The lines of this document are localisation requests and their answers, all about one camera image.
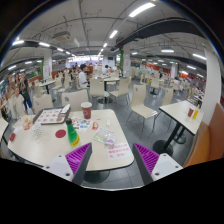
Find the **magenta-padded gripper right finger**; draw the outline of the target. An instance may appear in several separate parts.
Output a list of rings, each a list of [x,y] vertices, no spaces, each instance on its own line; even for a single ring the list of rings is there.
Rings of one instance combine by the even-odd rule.
[[[133,144],[133,154],[145,185],[182,169],[167,153],[158,154],[140,144]]]

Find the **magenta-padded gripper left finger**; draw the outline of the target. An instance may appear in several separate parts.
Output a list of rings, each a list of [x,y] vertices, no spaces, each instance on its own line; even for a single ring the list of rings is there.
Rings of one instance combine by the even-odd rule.
[[[82,145],[67,155],[59,154],[43,167],[56,176],[80,185],[92,154],[92,143]]]

